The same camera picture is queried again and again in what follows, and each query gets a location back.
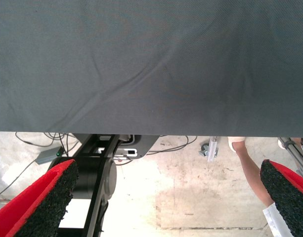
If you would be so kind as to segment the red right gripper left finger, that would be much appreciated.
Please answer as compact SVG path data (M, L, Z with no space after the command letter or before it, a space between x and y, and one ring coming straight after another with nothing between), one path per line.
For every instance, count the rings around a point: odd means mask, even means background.
M77 179L74 159L48 170L0 209L0 237L55 237Z

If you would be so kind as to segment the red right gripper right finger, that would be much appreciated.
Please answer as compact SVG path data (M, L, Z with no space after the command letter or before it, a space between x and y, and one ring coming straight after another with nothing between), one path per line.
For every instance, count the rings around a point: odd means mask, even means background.
M303 237L303 177L267 159L260 178L291 235Z

